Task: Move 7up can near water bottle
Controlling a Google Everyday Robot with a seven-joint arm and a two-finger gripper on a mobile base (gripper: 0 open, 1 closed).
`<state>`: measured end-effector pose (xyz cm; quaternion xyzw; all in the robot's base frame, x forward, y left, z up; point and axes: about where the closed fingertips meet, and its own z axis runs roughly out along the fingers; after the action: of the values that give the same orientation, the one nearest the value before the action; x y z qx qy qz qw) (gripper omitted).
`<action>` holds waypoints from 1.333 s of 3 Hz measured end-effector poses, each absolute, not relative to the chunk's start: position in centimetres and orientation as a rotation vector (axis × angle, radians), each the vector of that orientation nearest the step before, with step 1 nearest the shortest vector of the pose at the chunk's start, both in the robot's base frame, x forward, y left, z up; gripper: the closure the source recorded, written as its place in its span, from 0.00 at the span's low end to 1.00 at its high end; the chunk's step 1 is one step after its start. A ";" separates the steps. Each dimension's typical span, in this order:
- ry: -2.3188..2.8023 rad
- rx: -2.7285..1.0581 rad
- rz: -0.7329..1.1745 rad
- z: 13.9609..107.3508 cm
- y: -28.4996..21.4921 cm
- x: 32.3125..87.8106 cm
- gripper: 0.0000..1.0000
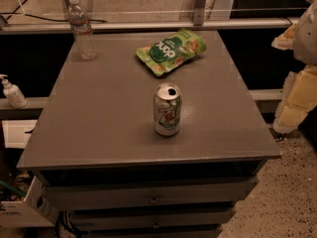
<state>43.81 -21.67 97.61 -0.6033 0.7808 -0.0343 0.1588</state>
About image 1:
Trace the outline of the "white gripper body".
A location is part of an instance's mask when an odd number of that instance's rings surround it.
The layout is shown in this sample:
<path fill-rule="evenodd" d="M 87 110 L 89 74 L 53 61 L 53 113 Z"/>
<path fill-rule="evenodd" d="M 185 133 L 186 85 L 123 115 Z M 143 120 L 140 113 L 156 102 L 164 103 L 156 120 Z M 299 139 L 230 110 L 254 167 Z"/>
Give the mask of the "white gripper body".
<path fill-rule="evenodd" d="M 293 53 L 297 60 L 317 64 L 317 0 L 300 17 L 293 41 Z"/>

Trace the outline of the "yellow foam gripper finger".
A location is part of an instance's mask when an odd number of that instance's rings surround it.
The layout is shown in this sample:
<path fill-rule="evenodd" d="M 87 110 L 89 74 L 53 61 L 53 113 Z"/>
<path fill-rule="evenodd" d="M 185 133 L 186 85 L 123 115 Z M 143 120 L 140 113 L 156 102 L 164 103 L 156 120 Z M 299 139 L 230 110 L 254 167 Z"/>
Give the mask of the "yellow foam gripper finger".
<path fill-rule="evenodd" d="M 279 50 L 292 50 L 296 27 L 296 24 L 288 27 L 281 35 L 272 41 L 271 45 Z"/>
<path fill-rule="evenodd" d="M 272 128 L 287 134 L 295 130 L 317 106 L 317 66 L 307 65 L 299 73 L 291 71 L 285 79 Z"/>

